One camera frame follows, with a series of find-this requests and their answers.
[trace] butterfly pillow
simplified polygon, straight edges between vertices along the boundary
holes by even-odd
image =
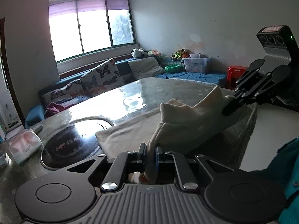
[[[44,100],[44,105],[47,106],[50,102],[56,102],[59,104],[59,102],[61,102],[61,97],[66,100],[75,98],[79,95],[84,95],[84,91],[81,80],[76,79],[62,88],[45,93],[42,98]]]
[[[113,58],[88,71],[81,81],[93,97],[125,84]]]

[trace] throw pillow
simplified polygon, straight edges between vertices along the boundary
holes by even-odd
[[[161,66],[159,66],[154,57],[131,60],[128,61],[128,64],[136,80],[145,77],[154,77],[158,74],[163,74],[166,72]]]
[[[77,96],[77,97],[75,97],[73,99],[70,99],[68,101],[65,101],[65,102],[61,103],[61,105],[64,106],[64,107],[66,107],[66,106],[68,106],[70,104],[77,105],[77,104],[82,103],[83,101],[85,101],[87,99],[90,99],[90,98],[88,96],[86,96],[86,95],[79,95],[79,96]]]
[[[113,58],[88,71],[81,81],[92,97],[125,84]]]
[[[81,80],[76,79],[62,88],[45,93],[42,98],[44,100],[44,105],[47,106],[50,102],[56,102],[59,104],[79,95],[84,95],[84,91]]]

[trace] purple roller blind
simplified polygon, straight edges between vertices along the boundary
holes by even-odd
[[[97,10],[105,10],[105,0],[78,0],[78,12],[91,12]]]
[[[58,3],[49,6],[49,17],[76,12],[76,1]]]
[[[128,0],[78,0],[71,2],[63,2],[49,6],[49,17],[59,16],[67,13],[90,12],[96,10],[129,10]]]
[[[107,10],[129,10],[128,0],[106,0]]]

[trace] stuffed toy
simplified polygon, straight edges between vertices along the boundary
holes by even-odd
[[[147,56],[148,52],[146,50],[143,50],[142,48],[140,48],[139,50],[135,48],[131,51],[131,55],[134,58],[140,58],[142,56]]]
[[[152,49],[152,50],[149,51],[149,55],[161,56],[162,53],[159,52],[159,51],[157,51],[157,50],[155,50],[155,49]]]
[[[139,51],[141,51],[143,56],[147,56],[149,54],[147,50],[143,50],[142,48],[140,48]]]
[[[178,49],[175,54],[171,53],[170,56],[172,61],[182,60],[182,58],[189,58],[189,53],[187,49]]]

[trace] label sticker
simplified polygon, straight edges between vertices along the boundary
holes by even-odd
[[[272,26],[272,27],[267,27],[265,28],[262,33],[265,33],[265,32],[278,32],[283,26]]]

